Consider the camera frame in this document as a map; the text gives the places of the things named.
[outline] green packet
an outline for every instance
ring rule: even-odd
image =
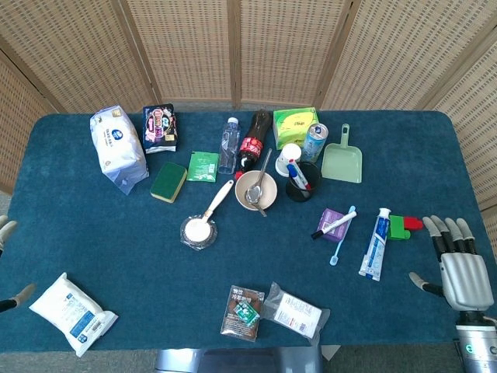
[[[186,179],[215,183],[218,162],[219,155],[217,153],[192,152]]]
[[[259,318],[257,311],[246,302],[238,303],[233,309],[242,321],[247,324],[247,326],[252,326],[252,324]]]

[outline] bowl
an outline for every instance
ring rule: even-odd
[[[235,184],[235,195],[240,205],[245,207],[247,210],[257,211],[247,200],[245,199],[245,192],[249,187],[255,184],[257,178],[259,177],[259,170],[255,169],[253,171],[248,171],[240,176],[240,179]],[[262,196],[259,200],[259,206],[265,210],[271,206],[276,199],[278,194],[278,188],[276,186],[276,181],[271,177],[270,174],[264,173],[261,183]]]

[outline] green dustpan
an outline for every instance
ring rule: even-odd
[[[360,183],[363,180],[363,153],[349,146],[349,125],[342,125],[340,144],[326,145],[321,174],[326,179]]]

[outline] white cup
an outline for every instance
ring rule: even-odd
[[[281,175],[288,177],[288,162],[291,159],[295,159],[295,162],[298,162],[301,159],[302,149],[297,144],[293,142],[290,144],[286,144],[281,149],[280,156],[276,159],[275,168],[276,171]]]

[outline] spoon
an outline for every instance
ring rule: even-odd
[[[251,187],[249,187],[245,191],[245,199],[247,200],[247,202],[249,202],[252,206],[257,208],[257,210],[259,210],[259,212],[264,217],[267,215],[266,215],[266,212],[264,212],[264,210],[259,206],[259,200],[262,196],[261,182],[262,182],[262,178],[264,177],[264,172],[266,171],[269,157],[271,156],[271,151],[272,151],[272,149],[269,148],[269,151],[267,152],[267,155],[266,155],[266,159],[264,159],[264,163],[262,164],[262,168],[259,171],[259,178]]]
[[[350,206],[350,209],[349,209],[349,214],[351,212],[354,212],[356,210],[356,207],[355,206]],[[345,239],[345,236],[347,234],[347,231],[349,230],[349,226],[350,226],[350,223],[352,222],[352,220],[349,220],[347,222],[347,226],[345,228],[345,233],[343,234],[343,238],[340,240],[339,242],[339,245],[336,247],[336,251],[335,251],[335,254],[332,256],[332,258],[330,259],[329,263],[332,265],[332,266],[336,266],[336,264],[339,262],[339,251],[340,251],[340,246],[342,245],[342,242],[343,240]]]

